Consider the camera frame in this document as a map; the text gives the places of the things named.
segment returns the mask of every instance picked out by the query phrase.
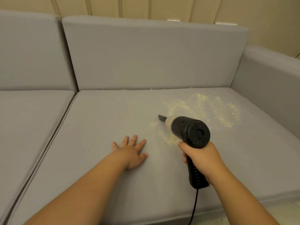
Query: floor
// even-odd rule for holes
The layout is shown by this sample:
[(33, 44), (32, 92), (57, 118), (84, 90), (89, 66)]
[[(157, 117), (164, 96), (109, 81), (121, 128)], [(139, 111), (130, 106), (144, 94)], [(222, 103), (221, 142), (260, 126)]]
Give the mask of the floor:
[[(267, 209), (281, 225), (300, 224), (300, 201), (273, 206)], [(220, 219), (197, 223), (195, 225), (229, 225), (229, 221), (226, 217), (223, 217)]]

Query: person's left arm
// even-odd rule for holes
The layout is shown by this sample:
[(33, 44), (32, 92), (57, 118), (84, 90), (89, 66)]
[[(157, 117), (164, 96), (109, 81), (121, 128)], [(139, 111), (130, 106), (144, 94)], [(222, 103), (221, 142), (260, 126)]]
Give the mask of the person's left arm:
[(137, 135), (128, 143), (126, 136), (118, 148), (112, 143), (113, 152), (82, 176), (78, 181), (47, 204), (24, 225), (98, 225), (114, 185), (125, 169), (138, 167), (148, 157), (139, 152), (146, 143), (136, 146)]

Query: wall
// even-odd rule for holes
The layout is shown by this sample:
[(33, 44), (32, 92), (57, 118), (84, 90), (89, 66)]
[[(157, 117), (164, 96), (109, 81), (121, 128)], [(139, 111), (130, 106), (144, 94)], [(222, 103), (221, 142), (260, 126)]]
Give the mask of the wall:
[(296, 57), (300, 0), (0, 0), (0, 9), (183, 22), (232, 22), (250, 29), (249, 44)]

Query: left hand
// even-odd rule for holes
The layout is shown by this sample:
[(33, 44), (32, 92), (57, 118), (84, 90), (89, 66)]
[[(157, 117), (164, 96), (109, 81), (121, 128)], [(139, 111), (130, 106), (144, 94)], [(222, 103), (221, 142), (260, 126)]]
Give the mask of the left hand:
[(139, 152), (142, 150), (146, 143), (145, 139), (134, 146), (135, 142), (137, 141), (137, 135), (134, 135), (129, 143), (128, 138), (129, 136), (126, 136), (123, 139), (120, 148), (117, 146), (116, 142), (113, 142), (112, 150), (113, 153), (125, 159), (125, 169), (132, 170), (137, 168), (148, 158), (148, 153), (142, 153), (141, 155), (139, 155)]

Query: black cable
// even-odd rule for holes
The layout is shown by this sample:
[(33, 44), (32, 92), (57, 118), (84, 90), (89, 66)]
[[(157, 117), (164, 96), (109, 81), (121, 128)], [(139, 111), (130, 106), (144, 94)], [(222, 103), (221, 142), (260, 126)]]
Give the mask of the black cable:
[(197, 189), (197, 193), (196, 193), (196, 199), (195, 199), (195, 204), (194, 204), (194, 209), (193, 209), (193, 213), (192, 213), (192, 217), (190, 219), (190, 222), (188, 223), (188, 225), (190, 225), (193, 221), (193, 217), (194, 217), (194, 213), (195, 213), (195, 209), (196, 209), (196, 204), (197, 204), (197, 198), (198, 198), (198, 189)]

